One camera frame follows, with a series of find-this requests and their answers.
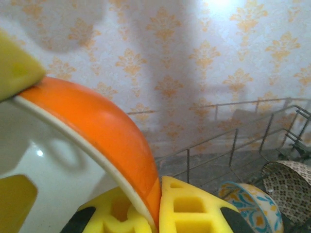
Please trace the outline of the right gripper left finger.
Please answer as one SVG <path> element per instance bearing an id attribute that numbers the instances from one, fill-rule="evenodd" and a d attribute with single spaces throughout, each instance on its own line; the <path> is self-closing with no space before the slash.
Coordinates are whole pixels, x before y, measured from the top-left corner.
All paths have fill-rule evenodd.
<path id="1" fill-rule="evenodd" d="M 61 232 L 151 233 L 152 228 L 116 187 L 81 205 Z"/>

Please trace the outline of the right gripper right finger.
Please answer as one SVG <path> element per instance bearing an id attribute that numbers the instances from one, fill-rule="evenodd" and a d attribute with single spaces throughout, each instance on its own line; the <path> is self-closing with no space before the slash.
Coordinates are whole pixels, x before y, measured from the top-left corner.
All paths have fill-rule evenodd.
<path id="1" fill-rule="evenodd" d="M 162 177 L 160 233 L 252 233 L 238 209 L 200 188 Z"/>

